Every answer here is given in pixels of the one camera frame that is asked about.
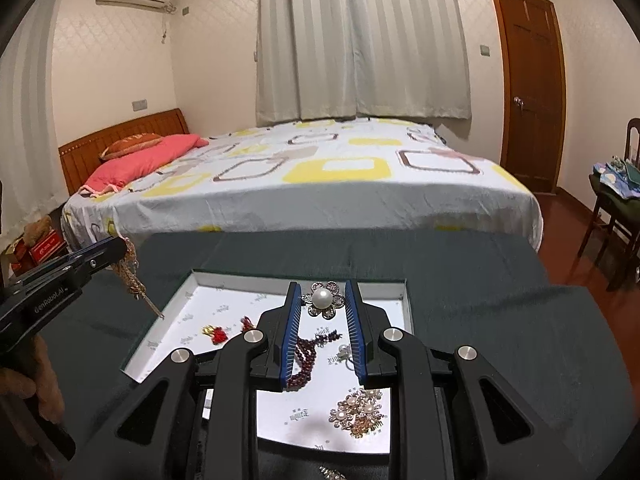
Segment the person's hand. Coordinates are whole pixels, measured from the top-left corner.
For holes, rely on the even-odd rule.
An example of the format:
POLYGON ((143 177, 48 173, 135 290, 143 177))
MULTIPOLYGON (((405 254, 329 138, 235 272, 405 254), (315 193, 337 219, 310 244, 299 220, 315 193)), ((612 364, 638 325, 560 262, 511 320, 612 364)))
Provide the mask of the person's hand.
POLYGON ((40 334, 21 341, 1 365, 1 447, 73 445, 64 428, 65 403, 40 334))

